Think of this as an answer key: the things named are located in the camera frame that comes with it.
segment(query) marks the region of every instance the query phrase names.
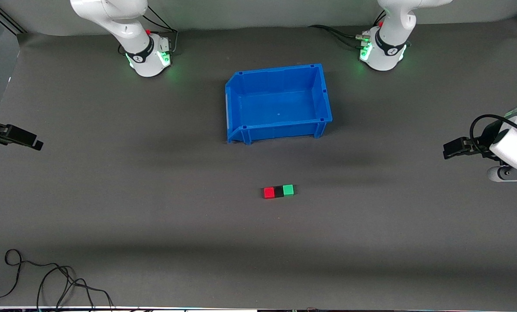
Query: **gray backdrop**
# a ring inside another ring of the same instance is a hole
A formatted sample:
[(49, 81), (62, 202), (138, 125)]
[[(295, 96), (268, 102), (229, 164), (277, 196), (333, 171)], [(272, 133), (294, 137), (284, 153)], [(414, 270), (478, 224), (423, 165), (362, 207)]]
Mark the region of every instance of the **gray backdrop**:
[[(172, 27), (231, 29), (372, 23), (381, 12), (376, 0), (149, 0)], [(106, 34), (76, 15), (70, 0), (0, 0), (0, 6), (30, 32), (57, 36)], [(493, 22), (517, 15), (517, 0), (454, 0), (415, 11), (420, 24)], [(148, 10), (146, 16), (160, 22)], [(139, 18), (146, 28), (160, 29)]]
[[(517, 19), (411, 41), (381, 73), (320, 29), (184, 32), (147, 79), (112, 36), (23, 37), (0, 122), (45, 146), (0, 146), (0, 294), (15, 247), (120, 306), (517, 311), (517, 183), (441, 154), (517, 106)], [(226, 144), (234, 72), (308, 63), (326, 74), (324, 137)], [(260, 197), (288, 183), (296, 196)], [(35, 304), (43, 274), (25, 267), (0, 306)], [(53, 304), (63, 282), (48, 282)]]

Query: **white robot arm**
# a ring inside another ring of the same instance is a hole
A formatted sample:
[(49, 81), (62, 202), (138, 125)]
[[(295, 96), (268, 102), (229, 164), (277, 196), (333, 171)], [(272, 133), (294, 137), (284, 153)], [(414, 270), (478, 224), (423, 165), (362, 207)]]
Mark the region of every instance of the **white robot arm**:
[(70, 0), (70, 4), (80, 17), (116, 37), (139, 75), (153, 77), (171, 64), (168, 39), (148, 34), (136, 20), (145, 14), (147, 0)]
[[(474, 126), (484, 118), (497, 119), (474, 137)], [(488, 178), (495, 182), (517, 182), (517, 108), (504, 117), (482, 115), (470, 126), (470, 137), (461, 137), (444, 145), (444, 158), (481, 154), (500, 163), (488, 170)]]
[(360, 60), (377, 71), (389, 71), (403, 59), (405, 43), (417, 25), (413, 10), (433, 8), (448, 4), (453, 0), (378, 0), (387, 16), (383, 26), (374, 26), (363, 32), (370, 36), (365, 43)]

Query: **black cable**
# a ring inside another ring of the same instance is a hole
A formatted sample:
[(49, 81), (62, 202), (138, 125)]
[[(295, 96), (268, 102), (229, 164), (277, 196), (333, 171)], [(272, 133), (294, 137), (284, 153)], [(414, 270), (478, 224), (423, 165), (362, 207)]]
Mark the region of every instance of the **black cable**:
[(354, 39), (355, 36), (352, 36), (350, 34), (346, 34), (346, 33), (343, 33), (343, 32), (340, 32), (339, 30), (335, 29), (335, 28), (332, 28), (330, 26), (326, 26), (326, 25), (310, 25), (309, 27), (312, 27), (312, 28), (320, 28), (320, 29), (325, 29), (325, 30), (328, 30), (328, 32), (332, 32), (332, 33), (336, 33), (342, 37), (346, 37), (346, 38), (352, 38)]
[(159, 26), (159, 27), (162, 27), (162, 28), (164, 28), (164, 29), (170, 30), (171, 32), (174, 32), (174, 33), (175, 33), (175, 32), (177, 32), (177, 30), (175, 30), (175, 29), (173, 29), (173, 28), (170, 28), (169, 26), (168, 26), (168, 27), (166, 27), (166, 26), (162, 26), (161, 24), (157, 24), (157, 23), (153, 22), (153, 20), (150, 20), (147, 16), (143, 16), (143, 18), (144, 18), (144, 19), (146, 19), (146, 20), (148, 20), (149, 22), (151, 22), (151, 23), (153, 23), (153, 24), (155, 24), (155, 25)]
[(472, 145), (474, 146), (474, 148), (480, 152), (481, 154), (484, 154), (482, 152), (482, 150), (480, 149), (480, 147), (478, 146), (478, 142), (476, 142), (475, 138), (474, 138), (474, 127), (476, 126), (476, 124), (484, 119), (484, 118), (494, 118), (494, 119), (497, 119), (499, 121), (502, 121), (504, 123), (507, 123), (509, 124), (510, 126), (512, 126), (514, 129), (517, 130), (517, 124), (508, 120), (507, 118), (505, 117), (501, 117), (499, 115), (493, 115), (493, 114), (485, 114), (485, 115), (482, 115), (482, 116), (479, 116), (478, 118), (474, 119), (474, 121), (472, 122), (472, 124), (470, 125), (470, 140), (472, 141)]
[(377, 25), (377, 23), (378, 23), (382, 18), (384, 18), (384, 17), (385, 17), (385, 14), (384, 14), (384, 13), (385, 13), (385, 10), (383, 10), (383, 11), (378, 15), (378, 17), (376, 18), (376, 20), (374, 21), (374, 24), (372, 24), (372, 26), (376, 26), (376, 25)]
[(341, 41), (343, 44), (345, 44), (346, 46), (348, 47), (351, 47), (351, 48), (357, 48), (357, 49), (362, 49), (361, 46), (358, 46), (358, 45), (354, 45), (354, 44), (350, 44), (349, 42), (347, 41), (344, 41), (343, 38), (341, 38), (340, 36), (344, 37), (344, 38), (352, 38), (354, 39), (355, 37), (354, 36), (351, 36), (351, 35), (348, 35), (346, 33), (342, 33), (340, 32), (339, 30), (337, 29), (334, 29), (330, 26), (324, 26), (324, 25), (310, 25), (309, 27), (312, 27), (312, 28), (320, 28), (320, 29), (323, 29), (323, 30), (326, 30), (327, 32), (329, 32), (330, 34), (334, 35), (334, 37), (336, 39), (338, 39), (339, 41)]
[[(15, 252), (17, 255), (18, 255), (18, 258), (19, 258), (19, 261), (18, 263), (11, 263), (9, 261), (9, 255), (11, 252)], [(114, 304), (112, 303), (112, 299), (110, 298), (108, 292), (102, 290), (102, 289), (98, 289), (98, 288), (93, 288), (93, 287), (90, 287), (90, 286), (87, 286), (87, 282), (82, 279), (82, 278), (78, 278), (78, 279), (73, 279), (72, 278), (72, 274), (70, 274), (70, 272), (68, 271), (68, 269), (71, 269), (72, 272), (74, 271), (73, 268), (69, 265), (59, 265), (57, 263), (47, 263), (47, 264), (39, 264), (39, 263), (35, 263), (35, 262), (32, 262), (32, 261), (29, 261), (29, 260), (23, 260), (22, 259), (22, 255), (21, 253), (17, 250), (17, 249), (9, 249), (6, 253), (5, 253), (5, 263), (9, 266), (18, 266), (18, 269), (16, 271), (16, 279), (15, 279), (15, 282), (14, 282), (14, 285), (12, 286), (12, 288), (9, 290), (9, 292), (7, 292), (6, 294), (4, 294), (3, 296), (0, 296), (0, 299), (1, 298), (4, 298), (6, 296), (8, 296), (9, 294), (11, 294), (14, 289), (16, 288), (16, 286), (18, 285), (18, 280), (19, 280), (19, 273), (22, 269), (22, 264), (23, 263), (29, 263), (33, 266), (36, 266), (36, 267), (47, 267), (49, 265), (54, 265), (55, 267), (52, 268), (50, 271), (48, 271), (45, 276), (43, 277), (43, 279), (41, 280), (41, 284), (39, 284), (39, 289), (37, 290), (37, 300), (36, 300), (36, 304), (37, 304), (37, 310), (39, 310), (39, 297), (41, 296), (41, 292), (42, 292), (42, 289), (43, 289), (43, 284), (45, 284), (45, 279), (47, 279), (47, 277), (49, 276), (49, 274), (51, 274), (52, 272), (58, 270), (60, 271), (60, 273), (62, 273), (62, 275), (64, 275), (66, 277), (66, 284), (65, 284), (65, 288), (59, 298), (59, 300), (57, 301), (57, 309), (58, 307), (60, 306), (62, 300), (64, 300), (64, 298), (66, 297), (66, 295), (68, 294), (68, 292), (73, 288), (73, 287), (80, 287), (80, 288), (84, 288), (86, 290), (86, 293), (87, 293), (87, 298), (89, 299), (89, 302), (91, 304), (91, 308), (94, 308), (94, 303), (93, 303), (93, 300), (91, 298), (91, 295), (90, 295), (90, 290), (93, 290), (94, 292), (102, 292), (106, 295), (107, 297), (107, 300), (108, 300), (108, 306), (110, 307), (110, 310), (112, 310), (112, 306), (114, 306)]]
[(122, 48), (122, 49), (124, 48), (124, 47), (122, 47), (122, 44), (118, 44), (118, 54), (119, 54), (119, 55), (125, 55), (126, 50), (124, 50), (124, 53), (122, 53), (122, 52), (120, 51), (120, 48)]
[(175, 30), (174, 28), (171, 28), (170, 25), (167, 23), (167, 22), (164, 22), (164, 20), (159, 16), (159, 14), (156, 14), (156, 12), (153, 10), (153, 8), (151, 8), (150, 6), (148, 6), (149, 10), (151, 10), (151, 12), (153, 12), (156, 17), (161, 21), (163, 22), (167, 27), (168, 29), (172, 30), (173, 32), (178, 32), (177, 30)]

